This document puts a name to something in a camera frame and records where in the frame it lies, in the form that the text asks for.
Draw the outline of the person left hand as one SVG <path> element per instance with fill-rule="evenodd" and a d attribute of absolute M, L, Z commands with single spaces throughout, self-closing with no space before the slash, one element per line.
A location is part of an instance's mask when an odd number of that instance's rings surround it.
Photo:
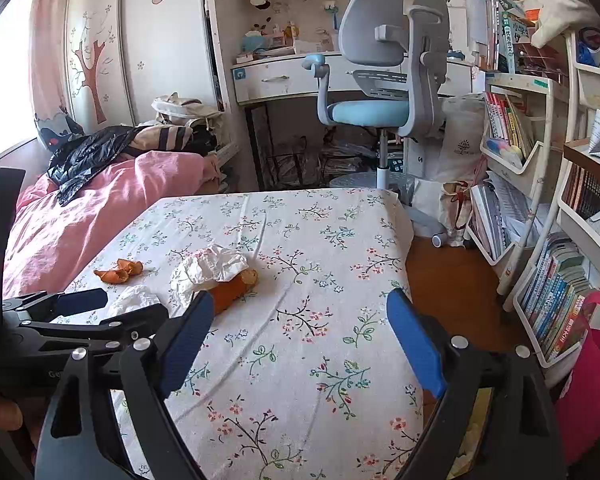
<path fill-rule="evenodd" d="M 0 398 L 0 429 L 18 430 L 23 423 L 22 411 L 15 402 Z"/>

